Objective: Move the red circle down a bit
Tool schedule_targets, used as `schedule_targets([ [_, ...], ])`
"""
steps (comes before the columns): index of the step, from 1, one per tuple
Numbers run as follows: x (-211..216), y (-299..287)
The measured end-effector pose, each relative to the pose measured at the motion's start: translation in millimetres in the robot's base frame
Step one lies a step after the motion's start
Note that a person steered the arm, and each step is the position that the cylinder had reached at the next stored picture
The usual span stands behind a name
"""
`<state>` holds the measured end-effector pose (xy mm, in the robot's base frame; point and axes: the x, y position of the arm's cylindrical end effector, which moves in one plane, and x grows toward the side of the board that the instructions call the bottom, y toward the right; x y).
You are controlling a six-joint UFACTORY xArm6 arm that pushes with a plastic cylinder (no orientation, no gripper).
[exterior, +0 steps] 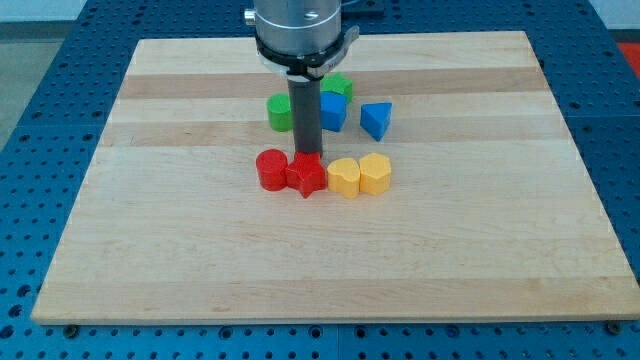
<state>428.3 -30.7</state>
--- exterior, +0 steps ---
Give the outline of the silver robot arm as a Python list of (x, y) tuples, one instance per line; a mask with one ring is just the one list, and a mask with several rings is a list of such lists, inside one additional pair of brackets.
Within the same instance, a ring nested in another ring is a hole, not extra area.
[(296, 82), (322, 79), (360, 35), (357, 26), (342, 28), (339, 0), (254, 0), (244, 21), (263, 65)]

